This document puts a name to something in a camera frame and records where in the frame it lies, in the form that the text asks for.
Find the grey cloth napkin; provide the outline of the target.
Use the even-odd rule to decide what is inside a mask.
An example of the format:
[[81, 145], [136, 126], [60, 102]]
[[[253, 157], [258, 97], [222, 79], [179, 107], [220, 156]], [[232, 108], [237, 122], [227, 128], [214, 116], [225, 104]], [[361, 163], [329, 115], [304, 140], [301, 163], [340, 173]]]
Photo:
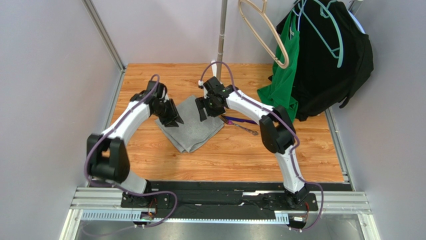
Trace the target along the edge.
[[209, 116], [200, 121], [195, 99], [196, 97], [191, 95], [176, 106], [184, 124], [165, 127], [158, 119], [155, 120], [156, 125], [180, 153], [194, 152], [224, 127], [224, 122], [218, 117]]

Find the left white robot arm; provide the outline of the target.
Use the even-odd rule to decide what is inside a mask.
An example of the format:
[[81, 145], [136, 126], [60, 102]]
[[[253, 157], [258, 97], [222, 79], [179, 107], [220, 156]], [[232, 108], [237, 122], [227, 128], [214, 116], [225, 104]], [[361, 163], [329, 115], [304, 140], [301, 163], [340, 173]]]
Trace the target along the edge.
[[142, 123], [158, 117], [166, 128], [184, 124], [167, 87], [150, 80], [146, 90], [135, 94], [121, 116], [102, 133], [87, 138], [84, 174], [91, 187], [116, 187], [138, 197], [151, 196], [151, 183], [131, 170], [127, 144]]

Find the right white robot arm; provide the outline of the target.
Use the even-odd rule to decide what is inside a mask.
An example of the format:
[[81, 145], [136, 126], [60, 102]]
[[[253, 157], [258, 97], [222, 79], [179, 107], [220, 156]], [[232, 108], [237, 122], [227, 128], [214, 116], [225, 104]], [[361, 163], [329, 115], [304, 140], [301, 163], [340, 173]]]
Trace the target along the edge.
[[295, 147], [298, 138], [286, 109], [283, 106], [263, 104], [233, 85], [224, 86], [215, 76], [207, 81], [199, 80], [198, 86], [204, 93], [195, 99], [201, 121], [208, 117], [219, 117], [226, 109], [230, 109], [259, 125], [262, 143], [275, 155], [280, 167], [285, 189], [283, 202], [290, 208], [298, 207], [309, 190], [297, 162]]

